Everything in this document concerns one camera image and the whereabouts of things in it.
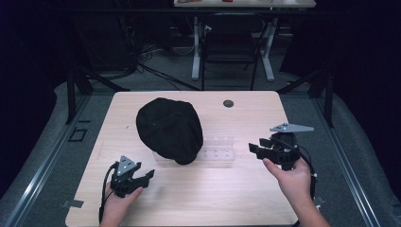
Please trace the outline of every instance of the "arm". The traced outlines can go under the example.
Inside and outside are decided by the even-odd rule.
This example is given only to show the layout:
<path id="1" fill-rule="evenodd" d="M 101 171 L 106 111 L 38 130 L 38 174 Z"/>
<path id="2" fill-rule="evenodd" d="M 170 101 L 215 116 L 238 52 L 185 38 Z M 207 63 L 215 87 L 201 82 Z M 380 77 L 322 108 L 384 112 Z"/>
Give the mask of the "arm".
<path id="1" fill-rule="evenodd" d="M 310 198 L 310 170 L 303 159 L 295 162 L 292 170 L 284 171 L 271 160 L 263 164 L 278 180 L 281 190 L 303 226 L 330 226 Z"/>
<path id="2" fill-rule="evenodd" d="M 103 219 L 99 227 L 117 227 L 121 224 L 124 217 L 127 215 L 131 204 L 141 195 L 143 187 L 138 187 L 130 193 L 126 198 L 120 198 L 110 189 L 110 183 L 107 184 L 104 206 Z"/>

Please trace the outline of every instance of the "wooden table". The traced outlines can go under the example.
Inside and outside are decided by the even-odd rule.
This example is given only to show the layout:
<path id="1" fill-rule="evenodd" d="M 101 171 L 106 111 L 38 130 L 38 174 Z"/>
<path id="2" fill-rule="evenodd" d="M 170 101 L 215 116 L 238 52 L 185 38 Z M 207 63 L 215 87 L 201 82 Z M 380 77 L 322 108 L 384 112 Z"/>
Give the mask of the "wooden table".
<path id="1" fill-rule="evenodd" d="M 192 0 L 189 2 L 180 2 L 174 0 L 174 7 L 177 8 L 236 8 L 240 11 L 241 8 L 263 8 L 267 10 L 274 9 L 299 9 L 304 10 L 316 7 L 315 0 L 233 0 L 233 2 L 223 2 L 222 0 Z M 266 72 L 268 81 L 274 81 L 274 74 L 271 69 L 269 53 L 271 44 L 274 39 L 275 30 L 277 28 L 277 19 L 273 19 L 269 23 L 266 31 L 267 41 L 264 50 L 261 50 L 262 62 Z M 192 79 L 198 80 L 201 67 L 201 56 L 199 48 L 200 27 L 198 17 L 194 20 L 194 62 L 192 66 Z"/>
<path id="2" fill-rule="evenodd" d="M 156 97 L 190 102 L 198 113 L 204 137 L 234 138 L 234 160 L 196 160 L 187 166 L 159 161 L 139 139 L 138 110 Z M 227 108 L 224 100 L 232 100 Z M 107 169 L 121 155 L 142 168 L 155 169 L 140 198 L 131 207 L 127 226 L 244 226 L 292 224 L 297 218 L 261 160 L 248 143 L 269 138 L 270 127 L 287 122 L 275 92 L 129 92 L 115 94 L 71 207 L 68 226 L 97 226 L 101 188 Z"/>

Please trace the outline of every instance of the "table leg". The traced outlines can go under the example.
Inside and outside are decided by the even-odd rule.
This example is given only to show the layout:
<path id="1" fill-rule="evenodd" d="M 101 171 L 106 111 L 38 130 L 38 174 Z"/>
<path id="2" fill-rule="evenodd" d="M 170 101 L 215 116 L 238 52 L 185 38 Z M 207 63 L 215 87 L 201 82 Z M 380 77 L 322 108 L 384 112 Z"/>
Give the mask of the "table leg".
<path id="1" fill-rule="evenodd" d="M 201 66 L 201 55 L 200 55 L 200 34 L 199 34 L 199 23 L 198 17 L 194 20 L 194 63 L 192 64 L 192 80 L 198 80 L 200 78 L 200 66 Z"/>
<path id="2" fill-rule="evenodd" d="M 266 41 L 265 49 L 261 51 L 262 62 L 263 66 L 265 67 L 266 78 L 268 79 L 268 81 L 274 81 L 274 74 L 271 69 L 269 53 L 271 50 L 271 44 L 273 43 L 276 28 L 277 28 L 277 18 L 274 18 L 273 21 L 269 23 L 268 30 L 266 32 L 268 35 L 268 40 Z"/>

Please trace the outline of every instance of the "cable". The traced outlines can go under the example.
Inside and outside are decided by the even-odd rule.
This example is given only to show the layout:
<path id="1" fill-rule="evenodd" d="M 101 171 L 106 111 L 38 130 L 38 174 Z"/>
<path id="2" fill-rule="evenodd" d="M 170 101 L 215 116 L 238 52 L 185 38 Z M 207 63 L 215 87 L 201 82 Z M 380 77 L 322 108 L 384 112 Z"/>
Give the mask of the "cable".
<path id="1" fill-rule="evenodd" d="M 146 71 L 150 72 L 151 74 L 153 74 L 154 76 L 167 80 L 167 81 L 168 81 L 170 84 L 172 84 L 177 90 L 180 90 L 180 89 L 179 89 L 176 85 L 174 85 L 173 83 L 171 83 L 170 81 L 176 82 L 176 83 L 178 83 L 178 84 L 181 84 L 181 85 L 183 85 L 183 86 L 185 86 L 185 87 L 188 87 L 188 88 L 190 88 L 190 89 L 192 89 L 192 90 L 195 90 L 195 91 L 200 91 L 200 90 L 201 90 L 201 89 L 199 89 L 199 88 L 197 88 L 197 87 L 194 87 L 194 86 L 192 86 L 192 85 L 190 85 L 190 84 L 188 84 L 188 83 L 182 82 L 182 81 L 180 81 L 180 80 L 178 80 L 178 79 L 176 79 L 176 78 L 174 78 L 174 77 L 172 77 L 172 76 L 170 76 L 170 75 L 168 75 L 168 74 L 166 74 L 166 73 L 162 73 L 162 72 L 159 72 L 159 71 L 157 71 L 157 70 L 155 70 L 155 69 L 149 68 L 149 67 L 145 66 L 145 65 L 144 65 L 143 63 L 141 63 L 141 62 L 138 62 L 138 65 L 141 66 L 144 70 L 146 70 Z"/>
<path id="2" fill-rule="evenodd" d="M 107 196 L 106 199 L 104 199 L 104 196 L 106 194 L 106 184 L 107 184 L 107 179 L 109 178 L 109 174 L 112 171 L 112 169 L 116 169 L 118 167 L 118 162 L 115 162 L 113 165 L 109 167 L 109 170 L 107 170 L 106 176 L 103 181 L 103 188 L 101 190 L 101 202 L 100 202 L 100 207 L 99 207 L 99 223 L 103 219 L 103 212 L 104 212 L 104 205 L 106 204 L 106 200 L 112 195 L 113 191 Z"/>

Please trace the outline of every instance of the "clear plastic container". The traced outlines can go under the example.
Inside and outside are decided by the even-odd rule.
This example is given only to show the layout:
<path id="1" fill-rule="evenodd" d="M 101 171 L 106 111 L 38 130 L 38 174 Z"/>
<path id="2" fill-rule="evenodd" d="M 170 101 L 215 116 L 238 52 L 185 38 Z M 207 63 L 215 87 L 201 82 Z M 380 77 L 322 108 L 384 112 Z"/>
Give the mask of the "clear plastic container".
<path id="1" fill-rule="evenodd" d="M 233 136 L 203 137 L 203 146 L 194 162 L 233 162 L 235 160 L 234 139 Z M 156 162 L 174 162 L 160 156 L 156 152 L 153 152 L 153 157 Z"/>

